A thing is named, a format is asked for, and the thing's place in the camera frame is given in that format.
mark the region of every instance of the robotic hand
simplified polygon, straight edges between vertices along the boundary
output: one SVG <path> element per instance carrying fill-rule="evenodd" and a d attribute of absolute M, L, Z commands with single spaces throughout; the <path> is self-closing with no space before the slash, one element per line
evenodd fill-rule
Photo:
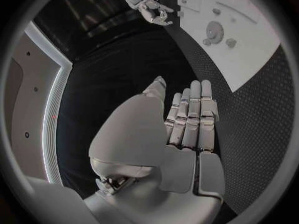
<path fill-rule="evenodd" d="M 193 81 L 176 93 L 164 122 L 165 88 L 157 77 L 95 136 L 89 150 L 100 177 L 95 199 L 134 223 L 210 223 L 224 196 L 222 164 L 212 152 L 218 111 L 211 83 Z"/>
<path fill-rule="evenodd" d="M 138 9 L 144 19 L 150 23 L 161 26 L 171 25 L 172 21 L 166 21 L 168 18 L 167 13 L 173 12 L 173 9 L 161 5 L 158 0 L 126 0 L 132 9 Z M 156 15 L 154 10 L 157 9 L 159 15 Z"/>

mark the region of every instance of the perforated surface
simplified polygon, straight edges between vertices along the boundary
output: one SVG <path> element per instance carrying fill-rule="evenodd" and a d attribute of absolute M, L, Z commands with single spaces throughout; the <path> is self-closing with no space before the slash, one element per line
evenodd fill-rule
<path fill-rule="evenodd" d="M 179 10 L 176 0 L 161 0 Z M 243 87 L 231 93 L 203 49 L 179 27 L 177 17 L 167 31 L 178 43 L 198 79 L 209 79 L 217 100 L 216 124 L 226 178 L 225 202 L 237 213 L 266 188 L 289 143 L 294 116 L 294 91 L 281 47 Z"/>

